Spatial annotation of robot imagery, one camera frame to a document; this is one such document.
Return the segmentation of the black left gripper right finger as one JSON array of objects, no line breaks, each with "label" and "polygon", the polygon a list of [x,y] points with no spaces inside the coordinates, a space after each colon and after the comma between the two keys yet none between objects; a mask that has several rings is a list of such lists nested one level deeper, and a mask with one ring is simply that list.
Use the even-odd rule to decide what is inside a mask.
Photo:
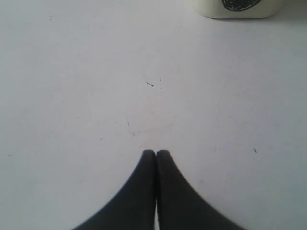
[{"label": "black left gripper right finger", "polygon": [[157,212],[161,230],[241,230],[192,188],[167,150],[156,154]]}]

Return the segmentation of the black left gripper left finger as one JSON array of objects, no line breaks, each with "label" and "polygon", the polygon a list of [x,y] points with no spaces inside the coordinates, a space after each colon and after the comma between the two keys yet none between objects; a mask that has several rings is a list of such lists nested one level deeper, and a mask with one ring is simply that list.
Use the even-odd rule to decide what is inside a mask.
[{"label": "black left gripper left finger", "polygon": [[156,207],[156,155],[144,150],[116,195],[77,230],[153,230]]}]

